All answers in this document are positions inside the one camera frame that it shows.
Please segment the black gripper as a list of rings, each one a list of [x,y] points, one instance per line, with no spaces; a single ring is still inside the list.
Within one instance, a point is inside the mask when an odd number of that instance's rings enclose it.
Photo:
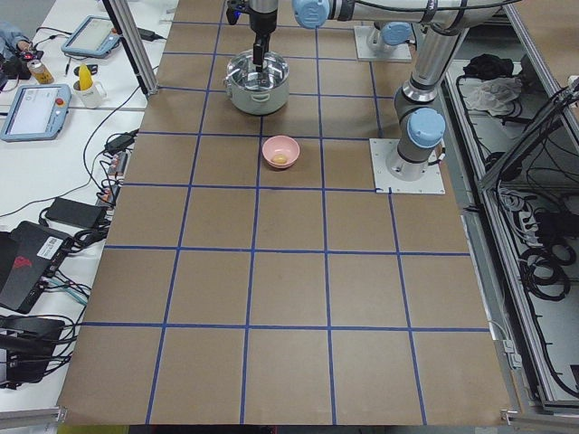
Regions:
[[[267,33],[256,38],[252,45],[252,62],[263,68],[265,55],[269,50],[270,35],[277,27],[277,0],[250,0],[250,26],[255,33]]]

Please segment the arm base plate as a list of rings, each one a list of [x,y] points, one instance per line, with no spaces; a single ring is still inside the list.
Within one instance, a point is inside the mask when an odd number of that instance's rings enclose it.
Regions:
[[[359,61],[406,62],[412,60],[408,41],[412,27],[404,22],[358,25],[354,27]]]
[[[398,139],[369,140],[377,193],[445,194],[437,149],[422,163],[409,163],[398,154]]]

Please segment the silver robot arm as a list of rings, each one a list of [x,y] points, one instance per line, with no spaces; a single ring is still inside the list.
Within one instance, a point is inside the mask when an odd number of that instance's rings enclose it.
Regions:
[[[334,11],[329,1],[293,1],[292,8],[298,24],[308,29],[321,26]],[[236,23],[240,14],[247,14],[250,17],[250,27],[255,33],[252,63],[257,72],[262,72],[265,55],[270,51],[271,34],[277,27],[278,2],[229,1],[227,16],[230,25]],[[370,42],[383,42],[395,46],[406,42],[411,32],[412,27],[408,23],[375,22],[375,32],[370,37]]]
[[[395,94],[401,138],[386,158],[387,170],[404,181],[420,179],[433,149],[441,143],[445,121],[432,102],[468,30],[484,23],[500,1],[294,1],[296,22],[316,29],[327,20],[405,22],[429,28],[407,81]]]

